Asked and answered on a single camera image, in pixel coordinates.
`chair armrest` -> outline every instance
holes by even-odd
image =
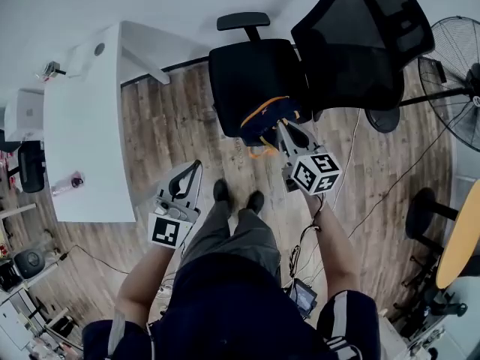
[[[270,25],[270,19],[262,12],[240,12],[222,16],[217,19],[217,30],[238,29],[245,27],[265,27]]]

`sleeve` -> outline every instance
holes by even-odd
[[[108,340],[112,320],[91,322],[82,331],[83,358],[108,359]],[[112,359],[151,359],[150,337],[133,322],[125,323],[124,336],[118,343]]]
[[[360,359],[380,360],[380,331],[377,306],[367,295],[356,291],[339,292],[320,312],[316,330],[331,349],[340,342],[354,346]],[[341,356],[355,359],[356,355]]]

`round wooden table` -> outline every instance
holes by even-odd
[[[443,251],[436,273],[436,286],[448,287],[462,272],[480,237],[480,180],[470,190],[458,212],[450,239]]]

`speaker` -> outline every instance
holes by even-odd
[[[26,249],[13,258],[16,268],[24,279],[33,278],[45,268],[44,254],[38,249]]]

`white cube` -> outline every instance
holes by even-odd
[[[342,169],[335,156],[328,152],[299,156],[292,171],[292,179],[310,195],[330,191]]]
[[[42,140],[44,138],[44,96],[19,90],[5,108],[5,141]]]

